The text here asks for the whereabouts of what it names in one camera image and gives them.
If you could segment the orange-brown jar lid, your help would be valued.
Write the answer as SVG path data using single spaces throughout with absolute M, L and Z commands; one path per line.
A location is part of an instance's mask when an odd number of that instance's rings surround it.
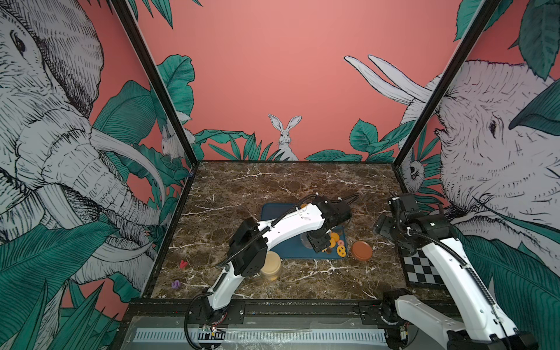
M 362 262 L 368 261 L 373 254 L 373 248 L 365 241 L 356 241 L 351 246 L 352 256 Z

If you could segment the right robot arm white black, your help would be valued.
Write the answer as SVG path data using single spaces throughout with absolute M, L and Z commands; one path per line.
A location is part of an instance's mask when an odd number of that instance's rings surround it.
M 410 255 L 423 251 L 462 319 L 447 317 L 399 289 L 384 293 L 379 313 L 386 324 L 415 325 L 445 349 L 538 349 L 534 335 L 521 331 L 492 297 L 443 210 L 422 212 L 412 193 L 393 196 L 388 205 L 392 214 L 379 217 L 375 232 Z

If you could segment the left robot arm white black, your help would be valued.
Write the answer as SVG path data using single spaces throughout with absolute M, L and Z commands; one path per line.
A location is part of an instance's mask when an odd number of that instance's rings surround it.
M 338 199 L 311 194 L 273 220 L 244 220 L 229 241 L 226 258 L 216 265 L 221 269 L 216 282 L 190 302 L 185 324 L 220 324 L 242 281 L 260 272 L 275 246 L 303 234 L 314 252 L 331 248 L 332 232 L 351 219 L 351 204 L 358 197 L 357 193 Z

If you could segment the clear jar of cookies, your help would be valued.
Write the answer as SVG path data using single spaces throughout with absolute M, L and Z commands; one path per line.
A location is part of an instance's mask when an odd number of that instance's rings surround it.
M 308 249 L 313 249 L 315 252 L 320 252 L 325 249 L 325 239 L 323 239 L 322 234 L 308 231 L 306 233 L 302 233 L 300 238 L 302 240 L 302 244 Z

